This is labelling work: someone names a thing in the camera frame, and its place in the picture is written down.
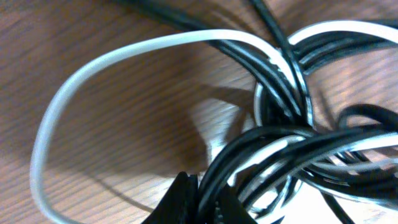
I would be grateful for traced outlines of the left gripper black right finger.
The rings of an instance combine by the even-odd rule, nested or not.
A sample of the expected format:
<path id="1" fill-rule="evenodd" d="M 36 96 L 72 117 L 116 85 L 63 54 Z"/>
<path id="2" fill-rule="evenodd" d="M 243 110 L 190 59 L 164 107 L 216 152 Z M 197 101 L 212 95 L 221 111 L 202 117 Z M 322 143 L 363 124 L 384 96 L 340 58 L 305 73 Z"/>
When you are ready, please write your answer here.
<path id="1" fill-rule="evenodd" d="M 225 185 L 215 203 L 214 224 L 256 224 L 246 212 L 231 187 Z"/>

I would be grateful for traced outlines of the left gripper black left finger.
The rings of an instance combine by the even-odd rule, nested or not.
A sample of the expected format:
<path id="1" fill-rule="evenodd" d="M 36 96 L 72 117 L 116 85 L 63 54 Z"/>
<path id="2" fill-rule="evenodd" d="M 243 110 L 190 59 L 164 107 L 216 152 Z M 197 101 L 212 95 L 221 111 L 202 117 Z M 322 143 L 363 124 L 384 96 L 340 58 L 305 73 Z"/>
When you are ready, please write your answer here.
<path id="1" fill-rule="evenodd" d="M 198 177 L 179 172 L 155 210 L 142 224 L 189 224 L 197 211 Z"/>

